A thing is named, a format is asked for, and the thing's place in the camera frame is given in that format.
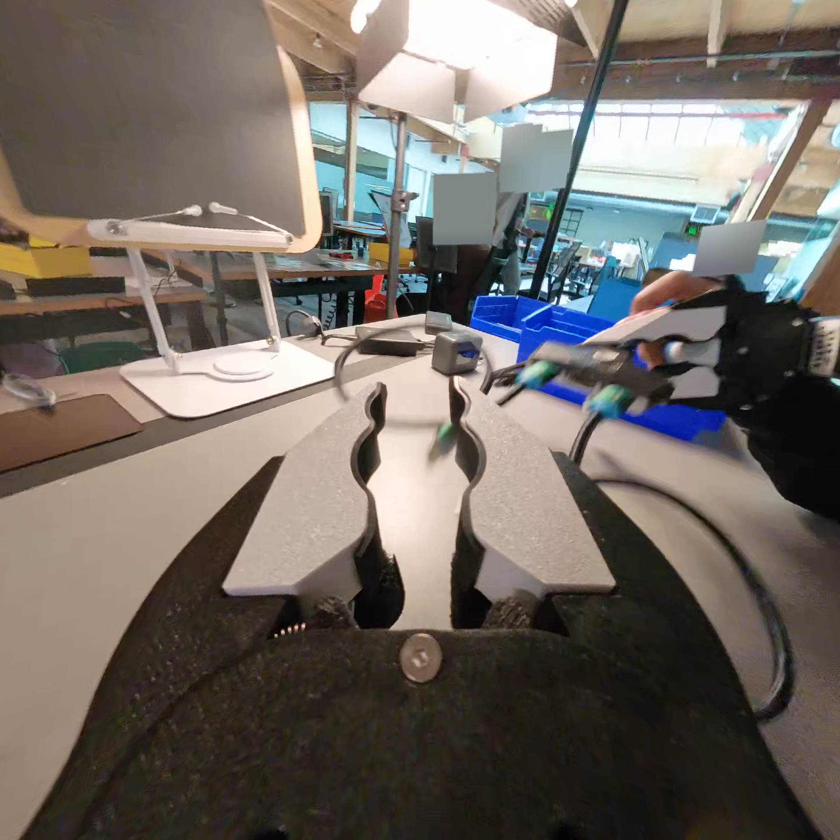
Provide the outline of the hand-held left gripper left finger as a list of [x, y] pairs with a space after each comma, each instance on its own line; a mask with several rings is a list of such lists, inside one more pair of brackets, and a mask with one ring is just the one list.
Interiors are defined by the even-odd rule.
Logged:
[[363, 387], [289, 449], [227, 572], [229, 596], [286, 596], [310, 613], [379, 587], [385, 556], [368, 487], [387, 390]]

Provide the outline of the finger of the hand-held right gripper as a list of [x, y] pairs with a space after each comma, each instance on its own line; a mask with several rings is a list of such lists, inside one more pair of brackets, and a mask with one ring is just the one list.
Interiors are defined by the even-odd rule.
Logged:
[[718, 398], [720, 381], [715, 370], [706, 365], [672, 364], [670, 383], [672, 403], [696, 403]]
[[727, 307], [662, 307], [617, 322], [581, 342], [581, 347], [631, 348], [663, 340], [704, 343], [714, 339], [727, 318]]

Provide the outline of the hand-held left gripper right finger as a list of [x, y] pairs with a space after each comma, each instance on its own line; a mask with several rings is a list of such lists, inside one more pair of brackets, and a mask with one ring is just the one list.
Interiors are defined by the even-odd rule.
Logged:
[[548, 446], [465, 377], [448, 389], [467, 481], [451, 566], [451, 616], [513, 600], [534, 617], [554, 595], [610, 595], [616, 581]]

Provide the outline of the blue storage bin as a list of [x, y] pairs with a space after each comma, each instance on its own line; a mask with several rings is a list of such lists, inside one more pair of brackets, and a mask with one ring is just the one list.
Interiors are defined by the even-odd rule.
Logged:
[[550, 325], [558, 307], [526, 296], [487, 295], [472, 305], [470, 327], [500, 339], [521, 343]]
[[[614, 324], [613, 320], [555, 304], [542, 304], [537, 308], [532, 299], [520, 297], [517, 317], [513, 322], [521, 333], [518, 361], [525, 361], [545, 341], [579, 344]], [[639, 415], [624, 414], [623, 420], [672, 438], [693, 442], [701, 433], [719, 431], [726, 422], [726, 416], [721, 412], [668, 405], [653, 407]]]

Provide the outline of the braided hdmi cable green plugs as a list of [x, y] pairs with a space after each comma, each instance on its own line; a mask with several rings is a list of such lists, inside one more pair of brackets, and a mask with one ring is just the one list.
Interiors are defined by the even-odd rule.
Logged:
[[[619, 386], [609, 385], [588, 397], [584, 402], [584, 420], [570, 447], [569, 457], [581, 466], [585, 452], [595, 430], [607, 420], [617, 419], [621, 411], [631, 405], [631, 393]], [[752, 715], [758, 723], [768, 723], [781, 717], [789, 708], [795, 695], [795, 654], [789, 628], [780, 608], [767, 588], [760, 573], [753, 567], [729, 536], [696, 507], [665, 488], [648, 484], [639, 479], [601, 477], [594, 483], [605, 487], [624, 487], [641, 490], [677, 506], [693, 518], [718, 542], [749, 590], [752, 601], [761, 615], [764, 630], [770, 641], [772, 676], [768, 695], [760, 703], [752, 703]]]
[[[339, 396], [345, 402], [350, 399], [350, 396], [346, 392], [343, 384], [343, 368], [352, 352], [361, 352], [363, 344], [369, 343], [372, 340], [383, 340], [385, 337], [401, 331], [402, 328], [367, 329], [359, 327], [357, 330], [362, 330], [362, 332], [356, 333], [355, 338], [350, 341], [348, 349], [342, 351], [333, 366], [332, 387], [338, 391]], [[533, 364], [514, 364], [494, 371], [491, 367], [489, 354], [483, 349], [482, 339], [476, 332], [460, 330], [455, 331], [455, 335], [458, 339], [464, 339], [469, 347], [475, 351], [474, 361], [479, 361], [480, 359], [484, 359], [485, 361], [485, 377], [480, 386], [482, 393], [489, 394], [490, 389], [495, 385], [502, 386], [508, 384], [511, 386], [510, 391], [498, 401], [497, 404], [499, 406], [506, 405], [527, 389], [537, 390], [549, 381], [550, 375], [559, 372], [557, 365], [547, 361], [538, 361]], [[427, 457], [429, 462], [433, 463], [441, 459], [454, 448], [458, 435], [456, 427], [457, 422], [451, 420], [440, 423], [437, 427], [434, 441], [429, 449]]]

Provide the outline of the person's right forearm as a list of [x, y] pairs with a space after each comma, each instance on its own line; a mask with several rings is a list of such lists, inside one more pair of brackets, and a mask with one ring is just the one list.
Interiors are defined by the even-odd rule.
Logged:
[[838, 387], [795, 373], [768, 392], [756, 380], [734, 376], [722, 392], [727, 415], [782, 498], [838, 522]]

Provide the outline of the person's right hand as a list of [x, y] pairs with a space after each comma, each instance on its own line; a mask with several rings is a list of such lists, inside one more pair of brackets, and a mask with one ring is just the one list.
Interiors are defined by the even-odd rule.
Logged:
[[694, 276], [685, 270], [670, 270], [657, 276], [636, 294], [629, 315], [632, 317], [668, 305], [698, 297], [709, 291], [722, 288], [718, 278]]

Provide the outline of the large dark blue bin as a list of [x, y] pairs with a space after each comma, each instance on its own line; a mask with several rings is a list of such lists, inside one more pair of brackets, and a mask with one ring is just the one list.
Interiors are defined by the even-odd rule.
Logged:
[[624, 277], [623, 267], [610, 257], [592, 286], [592, 300], [586, 313], [597, 319], [618, 322], [628, 316], [642, 287], [643, 283], [637, 277]]

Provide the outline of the black power adapter brick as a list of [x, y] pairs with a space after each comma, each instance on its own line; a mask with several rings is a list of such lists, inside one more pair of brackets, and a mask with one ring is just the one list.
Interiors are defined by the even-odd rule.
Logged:
[[293, 309], [286, 314], [285, 329], [290, 338], [318, 340], [321, 345], [352, 344], [360, 354], [411, 358], [432, 346], [406, 329], [357, 325], [352, 333], [327, 332], [317, 316], [302, 309]]

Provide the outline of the black metal pole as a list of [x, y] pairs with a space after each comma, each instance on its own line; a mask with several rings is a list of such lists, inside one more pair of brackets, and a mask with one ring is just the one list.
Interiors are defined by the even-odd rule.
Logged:
[[577, 128], [574, 131], [570, 153], [570, 164], [565, 184], [558, 191], [557, 201], [555, 202], [549, 220], [549, 228], [543, 238], [538, 263], [532, 276], [529, 295], [534, 300], [539, 299], [543, 280], [548, 273], [553, 247], [560, 232], [560, 225], [563, 221], [563, 215], [569, 202], [574, 178], [578, 172], [585, 144], [591, 131], [596, 106], [602, 95], [606, 74], [612, 62], [615, 48], [623, 28], [623, 22], [628, 5], [628, 1], [612, 2], [610, 14], [605, 23], [605, 31], [602, 37], [601, 46], [597, 50], [596, 62], [591, 74], [590, 89], [588, 90], [586, 99], [584, 100]]

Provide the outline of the dark brown desk pad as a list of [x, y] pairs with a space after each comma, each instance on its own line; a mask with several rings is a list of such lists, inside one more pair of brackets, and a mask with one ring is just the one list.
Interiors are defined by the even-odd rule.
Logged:
[[138, 434], [143, 426], [112, 396], [87, 395], [1, 415], [3, 474]]

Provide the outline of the green box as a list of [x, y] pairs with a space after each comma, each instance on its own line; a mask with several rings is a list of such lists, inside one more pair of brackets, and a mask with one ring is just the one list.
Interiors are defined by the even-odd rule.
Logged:
[[144, 350], [130, 341], [95, 341], [58, 351], [58, 359], [68, 375], [121, 367], [145, 358]]

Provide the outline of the grey light stand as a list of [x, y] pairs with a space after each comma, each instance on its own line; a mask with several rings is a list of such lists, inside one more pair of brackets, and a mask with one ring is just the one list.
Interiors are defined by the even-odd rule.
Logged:
[[389, 240], [387, 279], [385, 286], [385, 318], [396, 319], [396, 296], [400, 278], [400, 250], [402, 225], [407, 208], [417, 197], [415, 192], [407, 192], [404, 187], [405, 158], [408, 136], [408, 115], [396, 112], [395, 125], [395, 174], [391, 195], [391, 233]]

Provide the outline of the white panel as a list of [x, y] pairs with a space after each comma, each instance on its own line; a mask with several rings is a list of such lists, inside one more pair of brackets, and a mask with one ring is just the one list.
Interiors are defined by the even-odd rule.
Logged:
[[548, 92], [564, 20], [576, 2], [356, 2], [358, 98], [451, 124]]

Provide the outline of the yellow storage bin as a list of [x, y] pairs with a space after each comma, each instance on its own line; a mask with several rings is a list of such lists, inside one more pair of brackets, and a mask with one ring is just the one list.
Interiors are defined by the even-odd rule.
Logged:
[[24, 277], [89, 277], [93, 274], [88, 248], [30, 243], [1, 243], [1, 270]]

